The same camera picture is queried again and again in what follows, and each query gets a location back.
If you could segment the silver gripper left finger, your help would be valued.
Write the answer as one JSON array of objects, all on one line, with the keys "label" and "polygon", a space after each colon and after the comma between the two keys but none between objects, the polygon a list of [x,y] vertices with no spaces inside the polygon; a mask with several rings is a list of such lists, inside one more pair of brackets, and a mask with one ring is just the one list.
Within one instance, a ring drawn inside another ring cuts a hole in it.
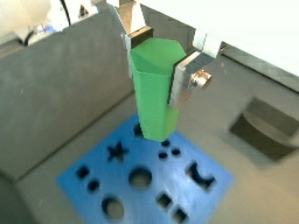
[{"label": "silver gripper left finger", "polygon": [[128,77],[132,77],[130,53],[154,36],[154,29],[146,24],[142,4],[136,0],[107,0],[107,4],[122,28],[120,37],[126,48]]}]

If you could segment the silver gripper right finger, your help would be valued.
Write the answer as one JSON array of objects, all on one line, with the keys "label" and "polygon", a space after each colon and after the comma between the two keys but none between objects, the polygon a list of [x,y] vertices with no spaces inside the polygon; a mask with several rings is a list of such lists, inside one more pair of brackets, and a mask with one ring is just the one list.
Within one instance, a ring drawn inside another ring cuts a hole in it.
[{"label": "silver gripper right finger", "polygon": [[194,49],[174,64],[168,105],[178,109],[192,95],[192,89],[204,89],[211,84],[207,65],[216,59],[222,41],[196,29],[192,39]]}]

